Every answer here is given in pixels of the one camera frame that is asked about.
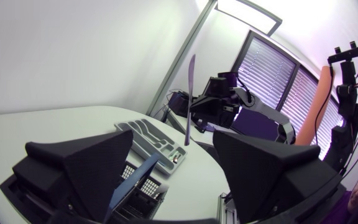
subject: white table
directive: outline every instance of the white table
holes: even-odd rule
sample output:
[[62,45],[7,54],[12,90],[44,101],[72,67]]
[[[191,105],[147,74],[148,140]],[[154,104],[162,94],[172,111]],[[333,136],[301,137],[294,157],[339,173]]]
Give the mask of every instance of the white table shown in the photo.
[[[176,123],[179,128],[182,130],[183,133],[186,132],[186,126],[187,126],[187,118],[181,117],[179,115],[176,115],[173,111],[170,111],[168,113],[168,120],[171,123]],[[227,128],[220,127],[218,125],[211,124],[215,129],[220,131],[226,131],[229,133],[236,133],[235,131]],[[196,124],[194,122],[191,122],[190,124],[190,137],[192,140],[197,142],[198,144],[206,147],[214,147],[213,144],[213,133],[210,131],[206,131],[204,133],[199,132],[196,129]]]
[[[218,196],[229,192],[223,170],[195,142],[184,146],[184,135],[172,127],[134,111],[110,106],[0,115],[0,184],[12,175],[12,166],[26,156],[24,144],[60,142],[115,131],[114,123],[147,119],[187,150],[183,163],[166,178],[154,170],[152,177],[170,186],[156,220],[192,220],[216,217]],[[130,151],[127,160],[135,166],[142,161]],[[24,223],[0,190],[0,222]]]

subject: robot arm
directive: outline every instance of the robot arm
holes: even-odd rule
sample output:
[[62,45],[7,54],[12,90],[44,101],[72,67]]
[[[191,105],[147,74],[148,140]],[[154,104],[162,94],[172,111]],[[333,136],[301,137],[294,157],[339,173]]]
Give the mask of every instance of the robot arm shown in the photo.
[[267,106],[255,94],[248,94],[243,88],[235,87],[233,90],[239,97],[239,103],[244,109],[259,112],[282,126],[286,134],[286,140],[284,140],[285,144],[292,144],[295,142],[295,130],[293,129],[290,119],[287,116]]

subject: ceiling light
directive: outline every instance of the ceiling light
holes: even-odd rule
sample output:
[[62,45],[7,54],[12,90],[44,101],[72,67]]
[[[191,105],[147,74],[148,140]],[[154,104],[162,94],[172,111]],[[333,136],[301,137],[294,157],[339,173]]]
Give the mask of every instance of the ceiling light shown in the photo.
[[216,9],[268,36],[272,35],[282,23],[282,19],[276,15],[247,0],[218,0]]

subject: window frame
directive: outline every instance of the window frame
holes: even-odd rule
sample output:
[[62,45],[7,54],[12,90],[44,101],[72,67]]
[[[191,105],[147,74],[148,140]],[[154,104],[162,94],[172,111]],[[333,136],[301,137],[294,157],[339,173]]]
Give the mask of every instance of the window frame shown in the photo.
[[[287,53],[286,51],[284,51],[281,47],[277,46],[276,44],[274,44],[273,42],[271,42],[270,40],[268,40],[266,37],[250,30],[249,33],[247,34],[247,37],[240,49],[240,52],[236,58],[236,60],[234,61],[234,64],[231,68],[231,72],[238,72],[238,69],[240,68],[243,60],[246,57],[246,54],[249,50],[249,47],[251,45],[251,42],[253,41],[253,39],[256,38],[260,41],[262,41],[263,43],[265,43],[266,45],[268,45],[269,47],[273,48],[274,50],[276,50],[278,53],[284,55],[285,57],[287,57],[290,61],[292,61],[295,64],[295,67],[292,71],[292,74],[290,75],[290,78],[288,80],[288,83],[283,91],[283,94],[275,108],[275,110],[277,111],[281,111],[285,100],[288,98],[288,95],[291,91],[291,88],[293,86],[293,83],[295,81],[295,78],[299,72],[299,70],[303,70],[315,83],[316,86],[318,86],[318,78],[315,77],[298,59],[292,57],[289,53]],[[330,101],[332,101],[335,105],[335,107],[337,108],[337,110],[339,109],[339,103],[337,101],[337,99],[334,97],[334,95],[332,94],[332,92],[330,93]]]
[[264,44],[268,45],[269,47],[273,48],[274,50],[276,50],[278,53],[284,55],[286,58],[288,58],[291,62],[293,62],[295,64],[294,69],[292,70],[292,73],[290,75],[290,78],[288,79],[288,83],[285,86],[283,95],[280,98],[280,101],[277,103],[277,106],[275,108],[275,110],[280,111],[283,108],[284,105],[284,101],[287,98],[290,90],[291,90],[291,86],[295,80],[296,74],[298,73],[298,70],[301,66],[301,63],[295,59],[294,57],[292,57],[290,54],[288,54],[287,52],[285,52],[283,49],[281,49],[279,46],[275,45],[274,43],[272,43],[271,41],[269,41],[268,39],[266,39],[264,36],[250,30],[248,32],[248,35],[244,41],[244,43],[242,44],[242,47],[240,49],[240,52],[236,58],[236,60],[234,61],[234,64],[231,68],[231,72],[238,72],[242,61],[244,60],[244,58],[247,55],[248,49],[251,45],[252,40],[256,38],[260,41],[262,41]]

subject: ceiling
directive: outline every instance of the ceiling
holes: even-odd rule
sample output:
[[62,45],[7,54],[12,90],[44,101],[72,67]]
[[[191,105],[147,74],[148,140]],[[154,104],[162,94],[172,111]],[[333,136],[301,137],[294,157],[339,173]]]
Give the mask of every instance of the ceiling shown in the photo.
[[[313,65],[327,65],[327,58],[350,48],[349,42],[358,46],[358,0],[252,0],[283,20],[276,35],[290,43]],[[358,58],[354,59],[358,71]],[[342,82],[339,63],[334,64],[334,85]]]

